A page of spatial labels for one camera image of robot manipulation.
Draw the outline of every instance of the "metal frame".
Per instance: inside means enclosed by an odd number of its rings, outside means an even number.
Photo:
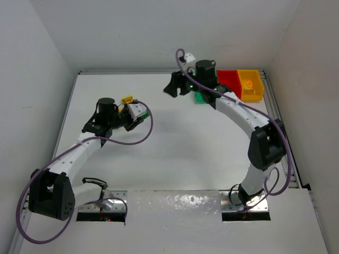
[[[171,70],[171,69],[168,69],[168,70],[138,70],[138,69],[136,69],[136,70],[116,70],[116,71],[114,71],[114,70],[82,70],[78,73],[78,75],[170,74],[173,71],[176,71],[176,70],[174,70],[174,69],[173,70]],[[264,101],[265,101],[267,112],[272,117],[280,118],[279,109],[278,109],[278,106],[276,104],[274,94],[273,94],[273,90],[271,88],[270,82],[268,81],[267,75],[266,75],[264,70],[259,70],[259,73],[261,75],[261,79],[262,79],[262,82],[263,82],[264,87],[265,87]],[[70,102],[72,100],[72,95],[73,95],[75,84],[76,84],[76,81],[77,81],[77,76],[76,76],[74,83],[73,83],[72,92],[71,92],[69,100],[68,100],[64,119],[63,119],[63,122],[62,122],[61,127],[60,127],[60,132],[59,132],[59,135],[58,135],[57,143],[55,145],[55,149],[54,149],[52,158],[55,157],[56,152],[57,152],[57,148],[58,148],[58,145],[59,145],[59,142],[60,142],[61,134],[62,134],[63,129],[64,129],[64,124],[65,124],[65,120],[66,120],[66,117],[67,117],[69,105],[70,105]],[[287,172],[287,161],[286,161],[285,158],[282,159],[282,165],[283,165],[284,172],[286,174],[286,172]],[[290,186],[290,187],[300,188],[301,183],[300,183],[299,175],[298,175],[297,171],[295,170],[296,167],[295,167],[294,160],[292,162],[292,165],[293,165],[293,179],[292,180],[296,182],[296,184],[295,184],[296,186],[293,185],[293,186]],[[23,229],[26,230],[27,227],[28,227],[28,224],[29,224],[31,213],[27,209],[25,209],[25,208],[23,208],[23,209],[24,209],[24,211],[22,212],[21,219],[22,219]],[[22,242],[23,242],[23,237],[20,235],[18,229],[16,229],[15,235],[13,237],[12,244],[11,244],[11,247],[10,247],[10,250],[9,250],[8,253],[9,254],[19,254]]]

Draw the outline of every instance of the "white table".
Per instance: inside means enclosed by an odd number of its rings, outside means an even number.
[[[154,131],[147,141],[133,147],[107,143],[75,179],[80,183],[83,177],[96,177],[112,190],[127,190],[127,225],[74,222],[53,243],[36,246],[24,241],[20,253],[326,253],[304,189],[269,198],[271,221],[221,221],[217,190],[229,189],[245,177],[249,139],[209,105],[196,105],[191,94],[164,94],[169,80],[170,74],[78,76],[57,154],[74,142],[101,97],[119,102],[132,94],[154,115]],[[263,101],[254,106],[266,111]],[[132,132],[114,131],[112,138],[136,141],[148,128],[149,119]],[[284,181],[282,177],[278,187]],[[32,214],[27,232],[46,239],[62,224]]]

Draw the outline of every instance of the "object in yellow bin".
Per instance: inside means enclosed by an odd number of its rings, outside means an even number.
[[[241,100],[244,102],[261,101],[264,95],[264,85],[258,70],[238,70],[242,86]]]
[[[133,102],[133,96],[127,95],[127,96],[121,98],[121,101],[122,101],[123,104],[129,104],[129,103]]]

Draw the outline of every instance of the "white wall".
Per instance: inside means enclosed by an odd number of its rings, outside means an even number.
[[[0,253],[30,174],[52,155],[74,81],[28,0],[0,8]]]
[[[338,0],[303,0],[270,71],[304,183],[310,183],[331,253],[339,253]]]
[[[299,0],[30,0],[71,69],[266,68]]]

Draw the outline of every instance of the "black wire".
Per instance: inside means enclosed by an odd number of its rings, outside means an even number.
[[[237,205],[242,205],[242,203],[240,203],[240,204],[234,204],[233,202],[232,202],[232,199],[231,199],[231,194],[232,194],[232,191],[233,191],[233,189],[236,187],[236,186],[238,186],[239,184],[235,184],[235,185],[233,185],[232,186],[232,188],[229,190],[229,193],[228,193],[228,198],[229,198],[229,201],[231,202],[231,204],[232,205],[234,205],[234,206],[237,206]]]

